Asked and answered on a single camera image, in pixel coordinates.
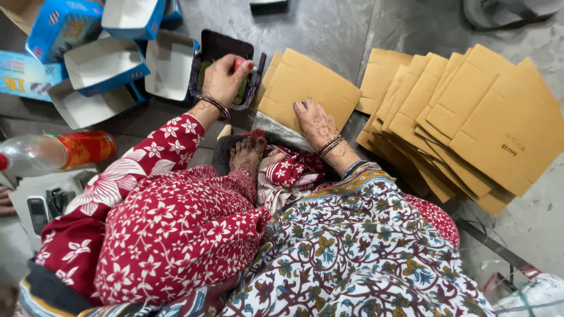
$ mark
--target hand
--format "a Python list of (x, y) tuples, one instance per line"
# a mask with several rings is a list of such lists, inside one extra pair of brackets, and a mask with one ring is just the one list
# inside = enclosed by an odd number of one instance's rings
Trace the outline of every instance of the hand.
[(16, 209), (12, 205), (12, 201), (8, 197), (10, 189), (4, 185), (0, 185), (0, 217), (10, 217), (17, 215)]
[(221, 102), (227, 109), (231, 107), (243, 80), (247, 78), (254, 67), (252, 60), (246, 60), (234, 74), (230, 74), (230, 70), (237, 59), (243, 58), (227, 54), (206, 69), (202, 93)]
[(303, 102), (294, 103), (294, 111), (302, 127), (303, 136), (319, 151), (329, 141), (339, 135), (333, 116), (328, 115), (320, 103), (309, 97)]

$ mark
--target gray floor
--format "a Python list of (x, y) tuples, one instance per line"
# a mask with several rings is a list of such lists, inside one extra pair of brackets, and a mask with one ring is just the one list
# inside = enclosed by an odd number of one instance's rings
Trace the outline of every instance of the gray floor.
[[(292, 0), (287, 14), (257, 16), (247, 0), (180, 0), (185, 15), (179, 32), (200, 39), (203, 29), (213, 29), (244, 39), (269, 55), (286, 47), (311, 56), (360, 86), (371, 48), (425, 55), (429, 51), (448, 57), (476, 43), (497, 51), (514, 63), (531, 56), (555, 96), (564, 100), (564, 12), (553, 20), (517, 30), (474, 33), (460, 17), (460, 2), (453, 0)], [(25, 35), (3, 15), (5, 30), (0, 49), (23, 51)], [(8, 136), (67, 131), (64, 120), (50, 103), (0, 95), (0, 127)], [(119, 152), (127, 151), (152, 130), (185, 112), (189, 105), (153, 98), (142, 107), (110, 119), (96, 128), (116, 136)], [(353, 145), (368, 117), (354, 112), (343, 134)], [(253, 116), (239, 113), (231, 124), (248, 129)], [(208, 131), (193, 165), (209, 162), (216, 136), (223, 127)], [(373, 159), (362, 148), (358, 152)], [(564, 276), (564, 156), (560, 156), (522, 198), (512, 202), (498, 219), (491, 219), (471, 202), (451, 201), (445, 210), (469, 220), (479, 217), (496, 231), (508, 247), (544, 272)], [(466, 234), (461, 235), (462, 257), (471, 274), (484, 285), (492, 272), (507, 275), (509, 267)], [(519, 273), (516, 281), (524, 280)], [(494, 292), (487, 296), (496, 298)]]

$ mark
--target mobile phone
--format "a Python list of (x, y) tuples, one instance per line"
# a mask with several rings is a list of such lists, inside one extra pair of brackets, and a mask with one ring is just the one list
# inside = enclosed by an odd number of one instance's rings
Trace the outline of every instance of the mobile phone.
[(39, 236), (43, 228), (51, 221), (47, 200), (42, 196), (29, 196), (28, 210), (32, 218), (33, 232)]

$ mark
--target stack of cardboard sheets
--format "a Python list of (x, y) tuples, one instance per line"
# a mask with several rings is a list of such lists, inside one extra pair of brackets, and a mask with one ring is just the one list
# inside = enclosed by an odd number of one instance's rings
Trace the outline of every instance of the stack of cardboard sheets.
[(362, 91), (318, 62), (291, 49), (275, 52), (251, 109), (302, 132), (292, 105), (313, 97), (333, 116), (339, 132), (357, 105)]
[(529, 58), (375, 49), (361, 90), (356, 108), (371, 117), (356, 141), (443, 202), (468, 196), (495, 215), (564, 148), (560, 103)]

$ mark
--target bracelet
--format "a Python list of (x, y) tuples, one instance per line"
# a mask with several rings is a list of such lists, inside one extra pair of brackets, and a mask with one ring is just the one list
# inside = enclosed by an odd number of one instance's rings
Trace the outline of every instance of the bracelet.
[(319, 149), (318, 151), (318, 155), (321, 156), (321, 153), (325, 152), (325, 150), (333, 143), (335, 143), (337, 140), (339, 140), (340, 138), (342, 138), (342, 136), (340, 134), (338, 134), (336, 137), (334, 137), (333, 139), (331, 139), (329, 142), (327, 142), (327, 144), (325, 144), (324, 146), (321, 147), (321, 149)]
[(327, 153), (329, 153), (329, 151), (331, 151), (334, 147), (336, 147), (337, 145), (339, 145), (341, 142), (343, 142), (345, 140), (345, 138), (343, 138), (342, 135), (338, 135), (336, 136), (334, 139), (332, 139), (331, 141), (329, 141), (325, 146), (323, 146), (319, 152), (318, 152), (318, 156), (319, 157), (323, 157), (325, 156)]
[(203, 94), (202, 94), (202, 95), (199, 95), (199, 96), (196, 98), (196, 100), (203, 100), (203, 101), (205, 101), (205, 102), (211, 103), (212, 105), (214, 105), (216, 108), (219, 109), (219, 111), (223, 114), (223, 117), (226, 118), (226, 119), (229, 119), (229, 118), (231, 117), (231, 116), (229, 115), (229, 110), (227, 110), (227, 108), (226, 108), (223, 104), (221, 104), (221, 102), (219, 102), (219, 101), (213, 99), (213, 98), (210, 97), (210, 96), (206, 96), (206, 95), (203, 95)]

